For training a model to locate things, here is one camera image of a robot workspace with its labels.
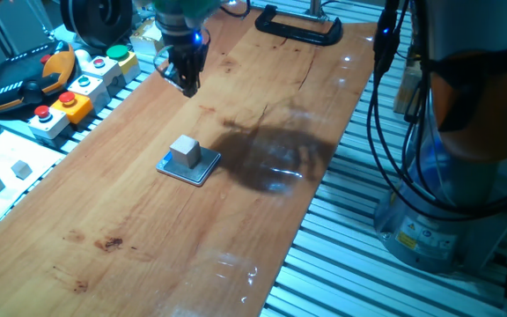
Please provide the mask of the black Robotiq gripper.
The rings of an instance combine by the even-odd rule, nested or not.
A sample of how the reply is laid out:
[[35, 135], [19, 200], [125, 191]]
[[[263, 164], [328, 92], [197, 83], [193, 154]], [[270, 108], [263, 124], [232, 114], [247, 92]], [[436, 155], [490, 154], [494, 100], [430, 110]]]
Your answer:
[[173, 66], [173, 82], [184, 95], [193, 97], [201, 87], [210, 45], [206, 28], [162, 29], [162, 38], [168, 47], [168, 61]]

